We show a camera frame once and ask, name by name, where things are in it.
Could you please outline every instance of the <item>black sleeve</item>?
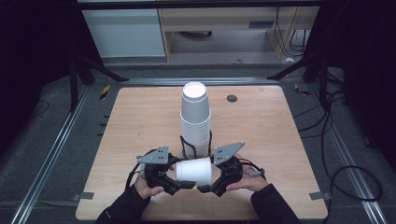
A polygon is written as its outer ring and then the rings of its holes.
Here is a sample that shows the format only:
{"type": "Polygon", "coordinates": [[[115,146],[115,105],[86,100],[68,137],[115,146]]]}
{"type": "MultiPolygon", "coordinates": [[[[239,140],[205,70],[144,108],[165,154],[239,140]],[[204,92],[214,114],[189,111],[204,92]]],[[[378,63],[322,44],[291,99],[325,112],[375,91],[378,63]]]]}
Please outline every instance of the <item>black sleeve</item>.
{"type": "Polygon", "coordinates": [[[300,220],[282,198],[274,185],[270,184],[251,195],[250,201],[259,217],[265,224],[294,224],[300,220]]]}
{"type": "Polygon", "coordinates": [[[143,211],[149,205],[150,197],[140,197],[134,185],[124,191],[121,196],[105,209],[95,224],[132,224],[139,223],[143,211]]]}

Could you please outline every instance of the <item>wooden table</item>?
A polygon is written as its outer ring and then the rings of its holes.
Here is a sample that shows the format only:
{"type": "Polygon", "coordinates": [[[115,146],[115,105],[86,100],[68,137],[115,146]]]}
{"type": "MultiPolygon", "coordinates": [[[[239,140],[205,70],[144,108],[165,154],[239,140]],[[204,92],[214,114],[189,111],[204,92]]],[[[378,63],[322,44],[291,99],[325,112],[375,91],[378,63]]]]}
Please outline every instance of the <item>wooden table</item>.
{"type": "MultiPolygon", "coordinates": [[[[309,192],[319,191],[304,146],[283,91],[278,86],[209,86],[212,110],[212,148],[244,141],[242,157],[263,167],[298,218],[325,218],[322,200],[311,201],[309,192]],[[234,94],[237,102],[229,103],[234,94]]],[[[78,219],[96,219],[119,197],[136,156],[168,145],[182,157],[180,144],[182,87],[121,89],[106,126],[84,192],[78,219]]],[[[213,181],[219,169],[213,166],[213,181]]],[[[175,172],[168,172],[175,178],[175,172]]],[[[174,196],[161,193],[151,198],[145,220],[237,220],[256,219],[250,204],[252,192],[226,192],[222,197],[183,189],[174,196]]]]}

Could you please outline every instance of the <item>gray carpet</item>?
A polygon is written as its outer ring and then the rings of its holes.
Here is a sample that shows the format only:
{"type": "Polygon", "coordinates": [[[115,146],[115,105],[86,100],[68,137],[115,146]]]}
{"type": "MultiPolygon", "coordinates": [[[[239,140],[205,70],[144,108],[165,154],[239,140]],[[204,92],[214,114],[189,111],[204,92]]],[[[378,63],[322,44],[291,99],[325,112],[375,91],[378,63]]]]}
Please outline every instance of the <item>gray carpet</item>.
{"type": "MultiPolygon", "coordinates": [[[[259,77],[271,76],[280,71],[285,65],[213,65],[213,66],[138,66],[111,67],[110,69],[124,77],[259,77]]],[[[306,96],[297,92],[292,83],[298,81],[301,90],[310,90],[301,81],[300,69],[279,85],[285,92],[293,116],[296,116],[317,105],[311,94],[306,96]]],[[[95,83],[90,87],[87,100],[82,107],[78,119],[65,142],[64,148],[50,173],[43,188],[39,201],[70,201],[75,193],[83,191],[88,178],[97,148],[106,123],[105,116],[110,115],[117,92],[125,85],[95,73],[95,83]],[[103,87],[111,84],[105,100],[100,100],[103,87]]],[[[42,115],[31,117],[29,123],[14,140],[10,147],[10,154],[1,160],[0,172],[0,202],[19,202],[35,179],[44,159],[56,139],[57,133],[68,115],[70,106],[68,77],[50,83],[42,91],[41,100],[37,104],[34,114],[45,111],[42,115]]],[[[318,84],[309,84],[313,90],[318,84]]],[[[338,88],[331,86],[330,91],[338,88]]],[[[396,223],[396,174],[389,167],[380,151],[364,145],[364,136],[354,120],[347,105],[342,100],[334,103],[332,108],[333,126],[343,137],[351,155],[358,165],[373,172],[384,188],[384,196],[378,201],[389,223],[396,223]]],[[[321,118],[318,108],[295,119],[298,129],[305,128],[321,118]]],[[[319,135],[321,125],[307,132],[301,137],[319,135]]],[[[329,190],[329,180],[324,174],[320,159],[320,138],[303,138],[308,159],[313,167],[315,177],[322,191],[329,190]]],[[[342,166],[334,143],[326,133],[325,154],[328,169],[332,174],[342,166]]],[[[340,175],[337,183],[343,188],[354,192],[347,175],[340,175]]],[[[9,223],[16,206],[0,208],[0,223],[9,223]]],[[[36,207],[29,216],[27,223],[90,223],[82,222],[75,217],[76,208],[70,207],[36,207]]],[[[321,220],[303,220],[303,223],[321,223],[321,220]]],[[[353,200],[335,190],[332,200],[332,211],[328,223],[371,223],[360,201],[353,200]]]]}

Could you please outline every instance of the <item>person's right hand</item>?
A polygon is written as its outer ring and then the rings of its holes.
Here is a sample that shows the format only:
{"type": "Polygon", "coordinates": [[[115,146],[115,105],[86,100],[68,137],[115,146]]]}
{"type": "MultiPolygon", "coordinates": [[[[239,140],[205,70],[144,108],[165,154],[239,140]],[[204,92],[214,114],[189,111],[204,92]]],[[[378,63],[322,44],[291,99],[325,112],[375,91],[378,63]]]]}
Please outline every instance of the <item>person's right hand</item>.
{"type": "MultiPolygon", "coordinates": [[[[235,154],[237,159],[242,159],[239,154],[235,154]]],[[[243,176],[242,179],[236,183],[232,183],[231,185],[227,186],[227,191],[230,190],[237,190],[237,189],[249,189],[252,191],[259,191],[269,184],[262,176],[250,176],[249,174],[255,172],[255,170],[249,165],[243,165],[243,176]]]]}

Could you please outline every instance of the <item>person's arm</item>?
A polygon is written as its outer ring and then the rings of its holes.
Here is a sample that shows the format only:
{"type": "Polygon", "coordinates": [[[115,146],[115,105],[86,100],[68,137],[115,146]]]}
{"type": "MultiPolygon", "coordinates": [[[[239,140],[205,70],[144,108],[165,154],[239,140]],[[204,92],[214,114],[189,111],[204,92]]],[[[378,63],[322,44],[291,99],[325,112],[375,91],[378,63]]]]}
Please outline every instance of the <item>person's arm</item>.
{"type": "Polygon", "coordinates": [[[151,196],[162,191],[162,187],[149,188],[146,180],[138,176],[134,184],[101,213],[95,224],[138,223],[149,205],[151,196]]]}
{"type": "MultiPolygon", "coordinates": [[[[235,157],[242,159],[239,154],[235,154],[235,157]]],[[[250,201],[260,223],[300,223],[300,220],[272,184],[269,184],[262,176],[250,176],[250,173],[255,172],[251,166],[244,165],[243,172],[242,179],[227,186],[227,190],[249,189],[254,191],[250,201]]]]}

